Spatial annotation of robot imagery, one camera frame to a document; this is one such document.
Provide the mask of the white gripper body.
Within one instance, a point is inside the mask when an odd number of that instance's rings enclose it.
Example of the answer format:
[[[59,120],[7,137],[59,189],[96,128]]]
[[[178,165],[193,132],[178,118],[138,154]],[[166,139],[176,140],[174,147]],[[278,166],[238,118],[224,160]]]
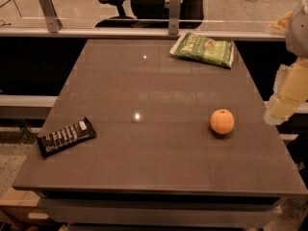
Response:
[[[308,58],[308,0],[293,9],[286,30],[286,48],[300,58]]]

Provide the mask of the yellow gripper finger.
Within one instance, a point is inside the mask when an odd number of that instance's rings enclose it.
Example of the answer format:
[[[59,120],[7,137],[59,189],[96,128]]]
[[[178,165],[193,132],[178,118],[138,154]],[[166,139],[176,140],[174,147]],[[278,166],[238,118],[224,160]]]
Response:
[[[292,17],[293,12],[287,12],[280,16],[277,20],[273,21],[267,28],[266,32],[273,35],[285,36],[289,24],[289,20]]]
[[[291,66],[280,65],[272,89],[264,121],[280,125],[308,100],[308,59],[299,58]]]

